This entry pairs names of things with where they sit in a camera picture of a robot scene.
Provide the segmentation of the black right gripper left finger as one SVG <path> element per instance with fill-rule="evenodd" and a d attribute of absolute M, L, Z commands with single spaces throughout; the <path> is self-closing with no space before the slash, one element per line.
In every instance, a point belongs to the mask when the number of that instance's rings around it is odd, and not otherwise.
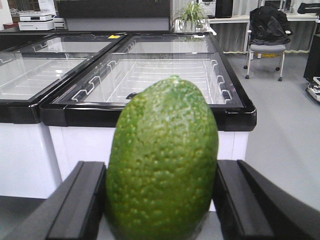
<path fill-rule="evenodd" d="M 80 161 L 47 198 L 4 198 L 6 240 L 95 240 L 105 205 L 104 162 Z"/>

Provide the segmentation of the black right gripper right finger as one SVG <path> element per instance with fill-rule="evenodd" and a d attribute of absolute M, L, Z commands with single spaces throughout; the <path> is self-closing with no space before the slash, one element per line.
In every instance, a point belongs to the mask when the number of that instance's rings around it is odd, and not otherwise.
<path fill-rule="evenodd" d="M 226 240 L 318 240 L 320 212 L 243 160 L 218 160 L 212 199 Z"/>

